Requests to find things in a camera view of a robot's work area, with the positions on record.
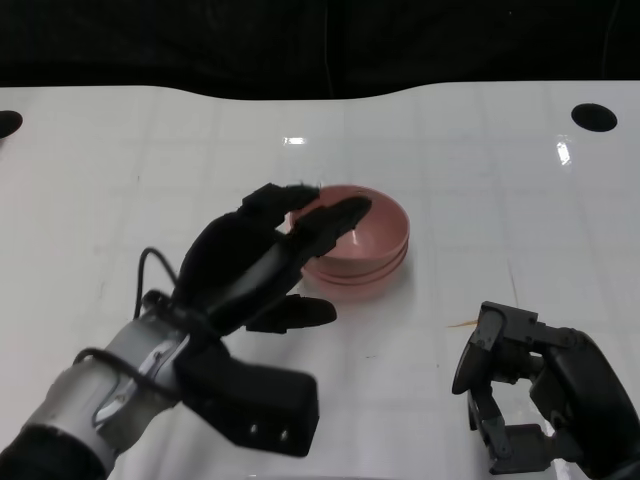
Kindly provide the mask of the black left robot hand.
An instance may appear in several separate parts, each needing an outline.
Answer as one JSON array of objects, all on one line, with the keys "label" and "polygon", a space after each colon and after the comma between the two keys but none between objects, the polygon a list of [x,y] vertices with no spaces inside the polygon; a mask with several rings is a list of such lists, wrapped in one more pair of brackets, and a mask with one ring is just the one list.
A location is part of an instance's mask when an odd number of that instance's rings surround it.
[{"label": "black left robot hand", "polygon": [[284,334],[334,322],[331,302],[292,289],[309,260],[332,250],[372,202],[354,195],[313,207],[319,196],[317,187],[269,183],[210,222],[184,257],[175,301],[196,311],[220,337],[240,328]]}]

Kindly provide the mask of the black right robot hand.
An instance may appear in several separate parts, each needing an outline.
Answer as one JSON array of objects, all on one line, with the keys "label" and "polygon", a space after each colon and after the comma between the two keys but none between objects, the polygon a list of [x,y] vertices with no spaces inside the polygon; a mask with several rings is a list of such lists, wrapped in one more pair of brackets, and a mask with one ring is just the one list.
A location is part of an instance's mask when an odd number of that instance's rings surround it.
[{"label": "black right robot hand", "polygon": [[[552,435],[538,424],[505,422],[492,385],[521,379],[530,381],[529,396]],[[541,472],[562,459],[590,479],[639,476],[639,416],[605,355],[582,331],[485,302],[452,392],[467,397],[469,425],[487,447],[493,475]]]}]

